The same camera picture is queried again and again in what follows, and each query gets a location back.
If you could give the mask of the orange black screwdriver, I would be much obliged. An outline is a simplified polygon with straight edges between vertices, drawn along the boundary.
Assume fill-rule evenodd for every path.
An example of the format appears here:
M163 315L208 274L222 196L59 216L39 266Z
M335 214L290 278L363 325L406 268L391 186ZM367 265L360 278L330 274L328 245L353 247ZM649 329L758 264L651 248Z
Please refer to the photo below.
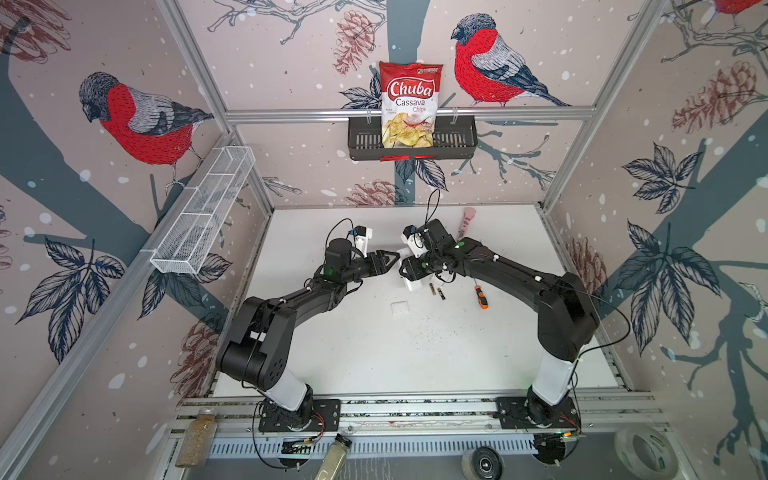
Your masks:
M482 290L482 287L480 286L479 282L474 279L474 289L477 297L477 302L482 310L487 310L489 308L488 300Z

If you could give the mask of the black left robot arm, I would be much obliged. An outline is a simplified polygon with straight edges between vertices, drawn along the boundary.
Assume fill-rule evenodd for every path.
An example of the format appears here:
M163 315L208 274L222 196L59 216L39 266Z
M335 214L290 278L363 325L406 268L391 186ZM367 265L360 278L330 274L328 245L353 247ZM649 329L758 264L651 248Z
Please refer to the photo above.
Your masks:
M325 248L324 262L303 288L287 295L247 298L219 342L216 368L259 391L268 404L303 426L313 416L311 387L287 369L294 330L310 318L335 309L364 279L388 273L400 254L376 250L367 254L344 238Z

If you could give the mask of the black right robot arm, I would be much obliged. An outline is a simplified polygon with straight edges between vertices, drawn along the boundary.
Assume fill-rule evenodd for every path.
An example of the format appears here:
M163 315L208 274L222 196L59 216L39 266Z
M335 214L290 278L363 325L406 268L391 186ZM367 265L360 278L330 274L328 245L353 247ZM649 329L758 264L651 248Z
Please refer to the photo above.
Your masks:
M447 272L494 286L537 313L537 338L544 350L537 375L528 388L527 416L548 426L562 412L577 361L600 323L581 278L557 276L503 257L481 242L454 239L438 219L404 228L402 241L411 249L400 275L416 282Z

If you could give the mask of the white remote control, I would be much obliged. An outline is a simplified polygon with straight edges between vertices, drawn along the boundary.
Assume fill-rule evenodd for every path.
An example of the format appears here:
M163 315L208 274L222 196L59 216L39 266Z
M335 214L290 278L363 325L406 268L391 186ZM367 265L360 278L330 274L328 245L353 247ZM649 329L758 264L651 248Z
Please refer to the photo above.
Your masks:
M411 251L409 247L403 247L397 251L397 253L400 255L400 259L398 261L397 270L400 275L400 277L403 279L403 282L408 289L409 292L413 293L423 288L423 283L421 280L409 280L404 273L404 266L406 264L406 261L408 259L414 258L414 254Z

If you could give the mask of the white battery cover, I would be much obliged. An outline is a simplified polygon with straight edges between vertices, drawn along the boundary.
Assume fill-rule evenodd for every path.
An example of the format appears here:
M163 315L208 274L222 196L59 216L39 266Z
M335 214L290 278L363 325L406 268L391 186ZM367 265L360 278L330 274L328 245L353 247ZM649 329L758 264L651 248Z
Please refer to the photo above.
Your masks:
M410 312L409 303L407 301L399 301L391 304L392 314L395 316L405 315Z

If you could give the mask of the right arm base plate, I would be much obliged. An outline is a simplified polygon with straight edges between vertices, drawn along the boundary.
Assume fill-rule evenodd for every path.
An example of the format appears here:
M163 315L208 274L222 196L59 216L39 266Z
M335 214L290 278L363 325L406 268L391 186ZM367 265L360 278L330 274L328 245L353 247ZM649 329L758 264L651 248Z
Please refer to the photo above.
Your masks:
M504 430L581 428L581 417L570 396L554 406L533 397L498 397L495 405L495 417Z

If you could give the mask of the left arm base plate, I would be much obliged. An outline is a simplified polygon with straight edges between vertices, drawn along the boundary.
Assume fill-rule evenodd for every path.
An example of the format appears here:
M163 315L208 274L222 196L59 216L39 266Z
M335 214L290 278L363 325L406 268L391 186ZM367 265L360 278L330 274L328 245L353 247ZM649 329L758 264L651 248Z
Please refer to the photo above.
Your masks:
M312 433L335 432L341 417L339 399L307 397L297 411L280 407L266 400L257 414L260 433Z

